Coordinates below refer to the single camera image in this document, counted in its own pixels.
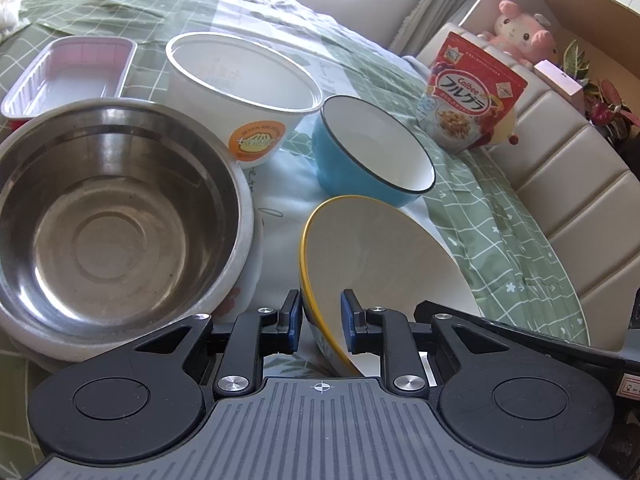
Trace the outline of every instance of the sticker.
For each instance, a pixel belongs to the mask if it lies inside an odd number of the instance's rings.
[[[464,54],[460,54],[458,48],[449,47],[447,51],[444,53],[444,58],[447,61],[452,62],[453,64],[457,64],[460,61],[460,58],[464,56]]]
[[[484,83],[463,70],[444,69],[438,74],[434,86],[437,97],[466,115],[483,115],[492,103]]]
[[[231,134],[229,149],[240,162],[265,156],[284,135],[285,125],[277,121],[255,121],[240,126]]]
[[[513,97],[513,90],[511,90],[511,83],[496,83],[495,89],[498,92],[498,97],[502,99],[506,99],[508,97]]]
[[[616,395],[627,399],[640,400],[640,377],[624,374]]]
[[[436,102],[436,99],[429,97],[427,94],[422,94],[420,102],[418,102],[417,113],[424,116],[428,112],[433,112],[437,106],[438,103]]]

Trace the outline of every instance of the blue ceramic bowl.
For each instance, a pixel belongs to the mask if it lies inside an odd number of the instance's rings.
[[[329,97],[312,147],[318,182],[331,196],[363,195],[401,207],[435,183],[431,159],[414,134],[362,99]]]

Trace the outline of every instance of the plastic bag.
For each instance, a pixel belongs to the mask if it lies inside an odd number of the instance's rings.
[[[441,148],[460,152],[490,138],[526,87],[509,67],[451,32],[418,103],[418,124]]]

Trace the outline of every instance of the bedsheet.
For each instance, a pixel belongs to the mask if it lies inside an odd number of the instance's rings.
[[[484,149],[450,156],[418,127],[423,83],[404,60],[294,0],[24,0],[28,24],[0,44],[0,98],[37,53],[71,34],[124,36],[138,43],[124,96],[163,102],[164,47],[183,32],[222,31],[289,56],[326,96],[357,95],[404,123],[428,150],[436,185],[405,212],[443,243],[485,317],[588,344],[573,287],[553,249]],[[251,308],[279,307],[298,283],[303,222],[325,196],[314,178],[313,118],[270,162],[246,171],[265,231],[263,272]],[[0,139],[10,130],[0,124]],[[330,373],[305,329],[300,352],[273,356],[265,374]],[[0,478],[19,478],[42,455],[28,428],[28,393],[46,373],[0,333]]]

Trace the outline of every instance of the white rectangular plastic tray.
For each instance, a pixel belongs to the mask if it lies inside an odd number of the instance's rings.
[[[69,36],[49,43],[11,87],[0,112],[28,120],[93,97],[119,97],[137,49],[111,36]]]

